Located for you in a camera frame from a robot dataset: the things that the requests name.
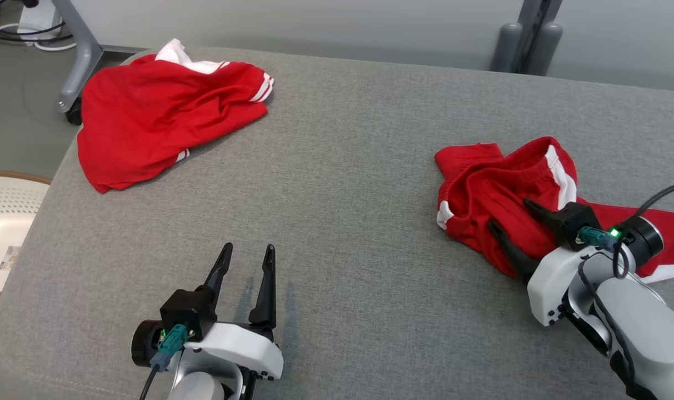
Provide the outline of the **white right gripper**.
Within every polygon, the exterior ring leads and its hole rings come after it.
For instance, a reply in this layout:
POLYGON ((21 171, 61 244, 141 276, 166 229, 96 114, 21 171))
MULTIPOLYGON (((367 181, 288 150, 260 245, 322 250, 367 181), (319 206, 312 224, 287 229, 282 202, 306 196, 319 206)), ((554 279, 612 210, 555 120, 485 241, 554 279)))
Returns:
MULTIPOLYGON (((554 231, 561 226, 559 211, 543 207, 532 198, 523 200, 525 207, 540 223, 554 231)), ((593 288, 589 288, 578 273, 584 263, 589 267, 602 266, 601 261, 590 261, 600 250, 588 246, 582 251, 572 252, 557 248, 542 261, 531 258, 510 240, 508 233, 495 220, 487 223, 487 228, 500 245, 505 257, 522 283, 527 284, 530 307, 535 319, 543 326, 550 326, 562 314, 559 306, 570 305, 575 317, 590 327, 604 327, 599 317, 588 313, 593 303, 593 288)))

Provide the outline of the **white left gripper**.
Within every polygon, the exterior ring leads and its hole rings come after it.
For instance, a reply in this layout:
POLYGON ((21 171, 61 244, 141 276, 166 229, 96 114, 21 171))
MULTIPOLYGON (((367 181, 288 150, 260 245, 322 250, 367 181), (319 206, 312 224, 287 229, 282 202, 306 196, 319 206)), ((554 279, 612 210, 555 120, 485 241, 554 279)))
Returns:
MULTIPOLYGON (((203 287, 213 293, 209 310, 216 311, 223 278, 232 260, 233 244, 226 243, 203 287)), ((256 305, 250 311, 251 326, 275 329, 277 324, 276 254, 268 244, 262 263, 262 281, 256 305)), ((279 347, 261 334, 237 324, 215 323, 201 342, 188 342, 183 352, 183 375, 207 372, 219 377, 237 378, 241 369, 259 376, 281 379, 284 357, 279 347)))

